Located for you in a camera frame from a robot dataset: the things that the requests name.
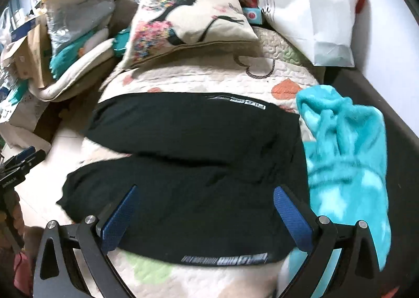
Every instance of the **quilted bedspread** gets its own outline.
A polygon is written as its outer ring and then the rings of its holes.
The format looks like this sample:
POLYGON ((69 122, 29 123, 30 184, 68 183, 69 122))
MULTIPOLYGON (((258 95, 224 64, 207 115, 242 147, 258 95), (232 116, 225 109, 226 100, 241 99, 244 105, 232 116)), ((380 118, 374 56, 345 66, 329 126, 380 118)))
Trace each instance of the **quilted bedspread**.
MULTIPOLYGON (((254 29, 260 38, 255 49, 205 50, 176 54, 141 68, 115 69, 105 81, 101 101, 135 92, 227 92, 261 99, 297 113, 295 95, 318 84, 324 69, 316 69, 277 33, 254 29)), ((313 136, 300 119, 303 140, 313 136)), ((88 139, 82 144, 80 166, 126 157, 88 139)), ((288 274, 286 261, 240 267, 194 267, 168 264, 117 249, 108 254, 116 270, 138 298, 265 298, 288 274)), ((93 280, 86 280, 101 297, 93 280)))

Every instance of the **teal cloth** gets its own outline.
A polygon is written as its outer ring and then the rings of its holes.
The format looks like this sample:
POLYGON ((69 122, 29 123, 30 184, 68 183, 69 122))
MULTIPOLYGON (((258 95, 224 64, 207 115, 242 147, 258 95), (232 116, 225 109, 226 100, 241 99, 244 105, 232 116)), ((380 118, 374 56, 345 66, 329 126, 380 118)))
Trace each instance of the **teal cloth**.
MULTIPOLYGON (((391 243, 383 114, 372 106, 353 105, 350 98, 326 85, 299 91, 297 107, 316 138, 304 142, 311 209, 334 223, 366 221, 382 269, 391 243)), ((324 293, 339 254, 334 250, 313 298, 324 293)), ((306 256, 299 250, 291 252, 290 279, 306 256)))
POLYGON ((115 36, 115 39, 112 43, 112 47, 114 49, 116 57, 122 57, 125 54, 126 44, 128 43, 128 40, 129 40, 130 30, 131 29, 128 27, 118 32, 118 34, 115 36))
POLYGON ((51 58, 49 68, 54 80, 59 79, 62 74, 78 60, 78 51, 84 46, 87 40, 93 36, 93 34, 93 31, 89 31, 51 58))
POLYGON ((28 91, 29 80, 20 80, 10 91, 7 100, 12 104, 17 104, 23 98, 24 94, 28 91))

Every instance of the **turquoise tie-dye garment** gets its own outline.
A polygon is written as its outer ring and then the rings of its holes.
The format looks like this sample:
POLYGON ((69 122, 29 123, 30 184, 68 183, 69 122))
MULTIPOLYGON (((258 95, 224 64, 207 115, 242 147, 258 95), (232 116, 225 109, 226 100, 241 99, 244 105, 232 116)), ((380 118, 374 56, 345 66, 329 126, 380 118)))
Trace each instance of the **turquoise tie-dye garment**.
MULTIPOLYGON (((297 93, 297 107, 316 141, 304 142, 310 206, 334 223, 365 220, 376 246, 380 269, 390 250, 385 187, 387 146, 383 114, 372 106, 353 105, 332 87, 319 85, 297 93)), ((320 297, 338 261, 335 250, 312 297, 320 297)), ((290 279, 306 253, 290 254, 290 279)))

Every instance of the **white shopping bag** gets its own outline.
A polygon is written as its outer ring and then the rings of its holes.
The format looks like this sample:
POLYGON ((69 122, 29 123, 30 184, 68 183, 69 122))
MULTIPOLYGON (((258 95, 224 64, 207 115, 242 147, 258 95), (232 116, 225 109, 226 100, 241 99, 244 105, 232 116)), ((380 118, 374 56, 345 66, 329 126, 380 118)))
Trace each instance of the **white shopping bag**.
POLYGON ((269 24, 314 65, 353 67, 357 0, 258 0, 269 24))

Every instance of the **metal bolt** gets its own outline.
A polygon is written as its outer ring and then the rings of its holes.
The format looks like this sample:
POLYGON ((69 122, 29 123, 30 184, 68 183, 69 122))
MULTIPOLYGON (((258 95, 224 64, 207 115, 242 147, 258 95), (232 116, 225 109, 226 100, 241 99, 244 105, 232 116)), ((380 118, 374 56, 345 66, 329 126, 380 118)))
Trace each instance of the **metal bolt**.
POLYGON ((57 226, 57 222, 55 220, 51 220, 49 223, 47 223, 48 229, 53 229, 55 226, 57 226))
POLYGON ((323 224, 327 225, 330 222, 330 219, 327 216, 319 216, 318 220, 323 224))
POLYGON ((368 224, 363 220, 360 220, 358 225, 360 225, 361 228, 367 228, 368 227, 368 224))
POLYGON ((89 224, 89 223, 94 223, 96 220, 96 218, 94 216, 87 216, 86 219, 84 219, 84 222, 89 224))

